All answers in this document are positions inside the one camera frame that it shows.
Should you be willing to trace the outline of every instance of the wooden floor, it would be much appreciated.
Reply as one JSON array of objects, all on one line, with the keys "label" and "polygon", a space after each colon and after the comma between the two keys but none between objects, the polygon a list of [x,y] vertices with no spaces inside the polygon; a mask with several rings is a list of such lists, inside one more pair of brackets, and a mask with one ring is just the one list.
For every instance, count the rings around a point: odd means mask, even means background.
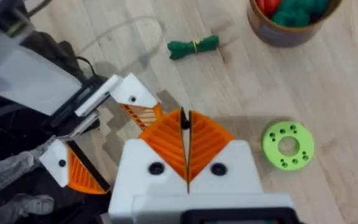
[{"label": "wooden floor", "polygon": [[[358,223],[358,1],[344,0],[294,49],[263,44],[246,9],[246,0],[58,0],[32,20],[71,42],[98,73],[135,73],[166,111],[199,111],[248,140],[265,191],[288,192],[305,223]],[[167,42],[211,34],[219,50],[168,59]],[[93,141],[118,162],[123,142],[140,130],[114,102],[104,110],[107,131]],[[316,142],[315,158],[296,172],[275,169],[258,144],[266,124],[282,117],[303,123]]]}]

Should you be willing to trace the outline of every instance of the gray fabric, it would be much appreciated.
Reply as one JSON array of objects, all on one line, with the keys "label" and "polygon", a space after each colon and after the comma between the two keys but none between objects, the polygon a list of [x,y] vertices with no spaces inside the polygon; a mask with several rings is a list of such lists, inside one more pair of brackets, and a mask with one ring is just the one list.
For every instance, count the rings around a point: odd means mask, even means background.
[{"label": "gray fabric", "polygon": [[[55,139],[56,137],[53,136],[46,143],[31,151],[22,152],[0,161],[0,190],[37,168],[40,165],[38,158]],[[14,223],[22,215],[20,203],[17,200],[12,200],[0,207],[0,224]]]},{"label": "gray fabric", "polygon": [[0,207],[0,224],[13,224],[22,216],[21,204],[11,200]]},{"label": "gray fabric", "polygon": [[50,143],[56,139],[52,136],[46,143],[31,151],[22,152],[0,161],[0,190],[40,165],[38,158],[45,152]]}]

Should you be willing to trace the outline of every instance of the black screw head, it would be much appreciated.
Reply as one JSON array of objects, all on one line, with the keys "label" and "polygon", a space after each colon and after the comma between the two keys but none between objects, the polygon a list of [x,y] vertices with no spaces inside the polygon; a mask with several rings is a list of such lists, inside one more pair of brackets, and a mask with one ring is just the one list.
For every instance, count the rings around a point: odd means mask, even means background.
[{"label": "black screw head", "polygon": [[160,175],[164,172],[164,170],[165,170],[164,164],[162,164],[161,162],[153,162],[149,166],[149,173],[151,175]]},{"label": "black screw head", "polygon": [[60,159],[60,160],[59,160],[59,166],[60,166],[60,167],[65,167],[65,166],[66,166],[66,160]]},{"label": "black screw head", "polygon": [[227,167],[222,163],[215,163],[211,166],[211,172],[216,176],[223,176],[227,173]]}]

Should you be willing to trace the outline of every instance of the green 3d-printed ring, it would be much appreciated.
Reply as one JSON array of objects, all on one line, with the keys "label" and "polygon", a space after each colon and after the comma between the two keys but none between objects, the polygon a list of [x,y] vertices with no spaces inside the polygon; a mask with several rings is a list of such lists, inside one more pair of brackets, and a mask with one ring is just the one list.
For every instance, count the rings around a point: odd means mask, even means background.
[{"label": "green 3d-printed ring", "polygon": [[[295,154],[283,155],[278,143],[284,137],[293,137],[296,141]],[[282,170],[298,170],[307,165],[314,155],[314,140],[311,133],[301,124],[283,121],[271,125],[264,132],[262,148],[267,159]]]}]

